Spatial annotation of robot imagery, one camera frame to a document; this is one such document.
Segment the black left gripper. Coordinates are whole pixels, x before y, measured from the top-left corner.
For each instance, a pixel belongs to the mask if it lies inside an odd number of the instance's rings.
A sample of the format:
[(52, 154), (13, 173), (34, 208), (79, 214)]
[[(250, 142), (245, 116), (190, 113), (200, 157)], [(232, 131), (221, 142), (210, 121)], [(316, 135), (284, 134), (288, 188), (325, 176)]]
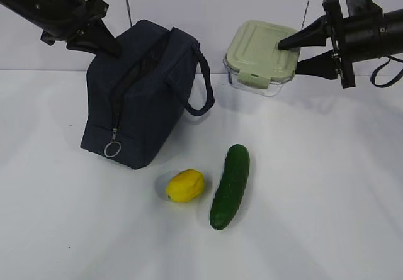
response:
[(119, 57), (122, 47), (103, 23), (108, 8), (104, 0), (48, 0), (41, 12), (40, 39), (47, 45), (65, 41), (68, 50)]

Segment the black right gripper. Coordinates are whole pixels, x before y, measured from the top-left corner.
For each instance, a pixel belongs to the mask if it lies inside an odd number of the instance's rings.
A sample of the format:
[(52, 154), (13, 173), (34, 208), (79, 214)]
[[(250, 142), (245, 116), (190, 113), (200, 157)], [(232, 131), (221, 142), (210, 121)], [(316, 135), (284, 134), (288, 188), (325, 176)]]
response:
[(353, 64), (382, 56), (380, 18), (383, 13), (345, 18), (339, 0), (323, 0), (322, 6), (326, 15), (294, 35), (282, 39), (278, 49), (325, 46), (329, 38), (328, 22), (333, 51), (299, 61), (295, 73), (325, 79), (337, 79), (340, 74), (342, 88), (355, 87)]

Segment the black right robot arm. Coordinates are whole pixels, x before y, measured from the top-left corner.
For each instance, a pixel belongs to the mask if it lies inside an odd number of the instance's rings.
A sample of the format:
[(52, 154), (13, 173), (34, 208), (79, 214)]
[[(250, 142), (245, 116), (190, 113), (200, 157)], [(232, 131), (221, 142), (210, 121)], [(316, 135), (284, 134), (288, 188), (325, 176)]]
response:
[(340, 79), (344, 89), (355, 87), (353, 64), (402, 53), (402, 10), (384, 13), (372, 0), (364, 0), (363, 10), (344, 17), (339, 0), (323, 0), (325, 14), (300, 32), (281, 40), (279, 50), (325, 46), (332, 50), (299, 61), (296, 74)]

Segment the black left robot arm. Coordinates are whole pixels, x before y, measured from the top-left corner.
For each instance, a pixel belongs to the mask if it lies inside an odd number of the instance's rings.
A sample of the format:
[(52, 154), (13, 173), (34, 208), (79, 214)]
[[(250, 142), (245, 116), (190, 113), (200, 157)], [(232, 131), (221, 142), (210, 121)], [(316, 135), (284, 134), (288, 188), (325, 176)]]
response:
[(103, 22), (104, 0), (1, 0), (1, 5), (42, 29), (47, 45), (65, 42), (72, 51), (122, 54), (122, 47)]

